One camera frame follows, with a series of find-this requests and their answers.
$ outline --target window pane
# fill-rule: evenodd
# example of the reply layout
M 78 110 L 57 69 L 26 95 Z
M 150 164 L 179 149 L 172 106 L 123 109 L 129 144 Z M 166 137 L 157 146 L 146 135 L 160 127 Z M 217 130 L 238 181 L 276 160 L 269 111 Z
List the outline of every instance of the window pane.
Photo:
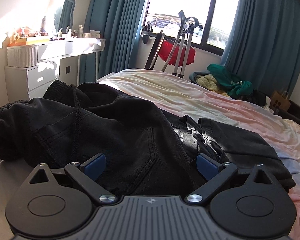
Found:
M 225 49 L 239 0 L 217 0 L 207 43 Z
M 196 17 L 202 26 L 207 21 L 211 0 L 151 0 L 146 22 L 150 21 L 154 33 L 163 30 L 167 36 L 177 37 L 181 25 L 178 13 L 183 10 L 186 17 Z M 196 28 L 192 42 L 201 43 L 203 30 Z

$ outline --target ribbed storage bin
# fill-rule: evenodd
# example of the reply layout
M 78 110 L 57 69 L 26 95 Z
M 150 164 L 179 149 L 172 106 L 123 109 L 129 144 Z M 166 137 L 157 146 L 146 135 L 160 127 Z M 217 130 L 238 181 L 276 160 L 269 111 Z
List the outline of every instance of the ribbed storage bin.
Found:
M 8 48 L 8 66 L 33 67 L 38 64 L 38 45 L 16 46 Z

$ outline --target bed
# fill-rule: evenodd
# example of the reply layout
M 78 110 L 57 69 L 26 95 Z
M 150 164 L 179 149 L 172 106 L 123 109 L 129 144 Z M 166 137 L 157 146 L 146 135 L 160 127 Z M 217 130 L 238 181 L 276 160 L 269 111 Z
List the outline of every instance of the bed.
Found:
M 177 116 L 189 115 L 238 126 L 260 134 L 277 152 L 297 184 L 289 196 L 297 208 L 292 239 L 300 239 L 300 126 L 272 115 L 260 106 L 218 95 L 168 73 L 129 69 L 102 81 L 129 95 L 154 102 L 159 108 Z M 0 163 L 0 240 L 12 233 L 4 216 L 5 205 L 32 168 L 24 160 Z

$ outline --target green garment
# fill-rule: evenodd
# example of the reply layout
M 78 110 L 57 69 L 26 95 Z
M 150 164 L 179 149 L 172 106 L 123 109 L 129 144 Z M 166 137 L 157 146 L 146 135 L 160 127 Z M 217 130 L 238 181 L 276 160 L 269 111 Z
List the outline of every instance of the green garment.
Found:
M 229 96 L 234 99 L 239 96 L 249 96 L 253 92 L 253 85 L 250 81 L 243 81 L 236 74 L 230 73 L 225 67 L 210 64 L 207 68 L 216 78 L 218 84 L 221 85 Z

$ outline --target window frame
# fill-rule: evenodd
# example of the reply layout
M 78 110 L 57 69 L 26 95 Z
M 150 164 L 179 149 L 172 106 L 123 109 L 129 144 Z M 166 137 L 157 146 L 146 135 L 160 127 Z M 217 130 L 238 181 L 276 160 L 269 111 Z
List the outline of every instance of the window frame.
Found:
M 146 4 L 146 11 L 145 11 L 144 20 L 143 20 L 143 27 L 146 25 L 146 18 L 147 18 L 147 15 L 148 15 L 150 1 L 151 0 L 148 0 L 147 4 Z M 213 53 L 213 54 L 216 54 L 216 55 L 219 55 L 219 56 L 222 56 L 222 54 L 224 52 L 224 49 L 221 49 L 219 47 L 216 47 L 216 46 L 213 46 L 213 45 L 207 43 L 208 38 L 209 38 L 209 34 L 210 34 L 210 30 L 211 30 L 212 19 L 213 19 L 214 10 L 215 10 L 215 7 L 216 7 L 216 2 L 217 2 L 217 0 L 211 0 L 210 1 L 207 21 L 206 21 L 206 24 L 205 24 L 204 29 L 203 29 L 201 43 L 197 44 L 197 43 L 191 42 L 191 46 L 195 47 L 195 48 L 198 48 L 198 49 L 208 51 L 210 53 Z M 156 35 L 157 35 L 156 33 L 150 34 L 150 36 L 153 36 L 153 37 L 156 37 Z M 165 36 L 165 40 L 166 39 L 175 39 L 175 37 Z

